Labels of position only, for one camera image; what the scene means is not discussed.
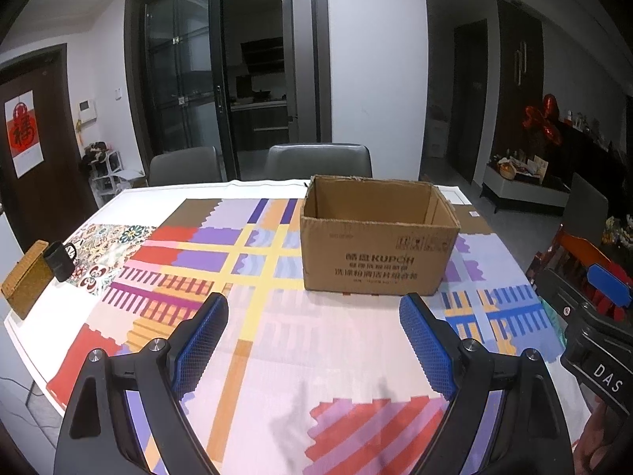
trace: wicker box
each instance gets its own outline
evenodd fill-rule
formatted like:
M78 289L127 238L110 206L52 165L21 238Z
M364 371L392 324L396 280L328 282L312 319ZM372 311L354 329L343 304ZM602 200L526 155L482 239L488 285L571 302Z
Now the wicker box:
M44 261L46 241L36 241L2 283L2 294L20 318L25 319L49 282L53 272Z

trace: refrigerator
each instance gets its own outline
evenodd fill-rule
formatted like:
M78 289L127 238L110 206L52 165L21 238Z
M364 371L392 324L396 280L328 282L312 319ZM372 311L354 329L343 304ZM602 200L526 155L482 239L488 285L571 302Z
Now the refrigerator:
M312 1L282 0L290 143L318 141Z

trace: gray chair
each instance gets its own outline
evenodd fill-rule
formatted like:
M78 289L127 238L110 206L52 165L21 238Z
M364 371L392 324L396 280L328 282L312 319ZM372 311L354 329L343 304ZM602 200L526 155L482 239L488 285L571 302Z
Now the gray chair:
M608 213L609 200L578 173L574 173L572 191L563 212L565 233L600 247Z
M268 151L264 168L270 181L309 179L313 175L371 177L371 158L358 144L282 144Z
M150 164L150 187L222 182L213 146L200 146L157 155Z

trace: mug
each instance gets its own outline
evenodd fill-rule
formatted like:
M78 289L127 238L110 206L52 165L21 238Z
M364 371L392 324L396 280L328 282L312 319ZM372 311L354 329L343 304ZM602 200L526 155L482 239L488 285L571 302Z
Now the mug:
M72 257L68 253L69 248L72 249ZM76 258L77 248L71 242L63 244L61 241L55 241L44 250L44 261L59 282L66 282L73 274Z

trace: silver bolt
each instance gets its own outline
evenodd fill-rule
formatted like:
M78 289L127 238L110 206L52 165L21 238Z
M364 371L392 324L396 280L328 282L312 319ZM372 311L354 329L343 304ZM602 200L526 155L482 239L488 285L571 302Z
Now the silver bolt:
M526 348L525 355L527 355L527 358L531 361L537 361L540 359L539 351L534 348Z
M466 348L469 352L474 352L476 350L479 350L479 348L481 348L481 344L479 343L479 341L473 338L466 338L463 341L461 341L461 344L463 344L464 348Z
M167 342L163 338L152 339L150 341L150 350L152 352L158 352L159 350L162 350L166 344Z
M90 362L100 361L102 357L103 357L103 350L100 348L95 348L94 350L91 350L91 352L88 354L88 360Z

